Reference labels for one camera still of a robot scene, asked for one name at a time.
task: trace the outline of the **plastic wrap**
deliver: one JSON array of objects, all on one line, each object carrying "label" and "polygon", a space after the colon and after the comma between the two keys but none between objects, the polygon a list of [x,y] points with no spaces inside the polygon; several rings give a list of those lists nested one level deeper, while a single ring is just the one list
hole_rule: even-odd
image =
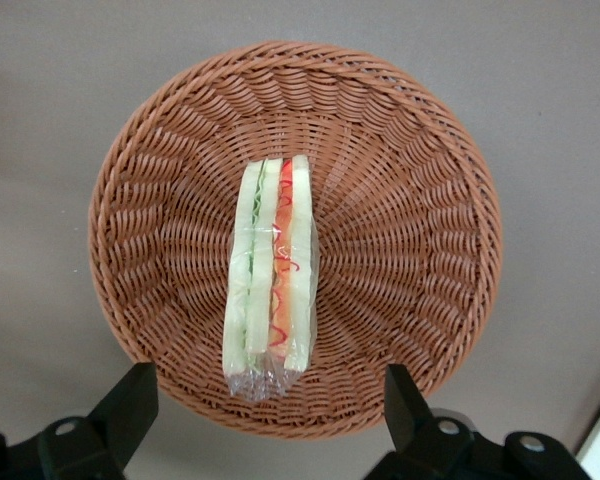
[{"label": "plastic wrap", "polygon": [[232,395],[285,395],[309,367],[318,264],[307,157],[250,163],[236,207],[224,322]]}]

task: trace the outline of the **brown wicker basket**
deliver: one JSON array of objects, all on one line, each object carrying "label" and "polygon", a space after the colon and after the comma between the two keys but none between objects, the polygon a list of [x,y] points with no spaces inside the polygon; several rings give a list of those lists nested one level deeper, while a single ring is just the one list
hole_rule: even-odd
[{"label": "brown wicker basket", "polygon": [[[221,346],[246,162],[306,153],[321,251],[312,366],[286,398],[228,395]],[[453,114],[368,54],[267,42],[211,58],[131,116],[91,204],[93,280],[160,385],[238,430],[333,437],[383,418],[388,363],[425,394],[476,343],[500,273],[495,190]]]}]

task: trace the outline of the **gray surface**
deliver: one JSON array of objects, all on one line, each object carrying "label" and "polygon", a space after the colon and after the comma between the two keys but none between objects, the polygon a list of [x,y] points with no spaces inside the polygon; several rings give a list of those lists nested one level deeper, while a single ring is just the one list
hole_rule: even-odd
[{"label": "gray surface", "polygon": [[[130,113],[178,71],[267,38],[369,51],[447,103],[505,227],[481,342],[431,398],[496,441],[573,447],[600,402],[600,2],[0,2],[0,430],[81,412],[127,370],[88,271],[86,216]],[[325,442],[234,433],[163,397],[133,479],[360,477],[385,427]]]}]

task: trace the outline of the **tomato slice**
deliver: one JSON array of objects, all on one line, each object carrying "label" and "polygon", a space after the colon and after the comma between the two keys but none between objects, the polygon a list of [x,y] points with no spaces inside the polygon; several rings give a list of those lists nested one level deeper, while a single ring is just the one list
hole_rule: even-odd
[{"label": "tomato slice", "polygon": [[273,225],[273,274],[271,287],[271,319],[269,352],[284,359],[291,328],[291,283],[289,273],[297,264],[291,261],[291,216],[293,204],[293,168],[291,159],[284,159],[280,170],[278,206]]}]

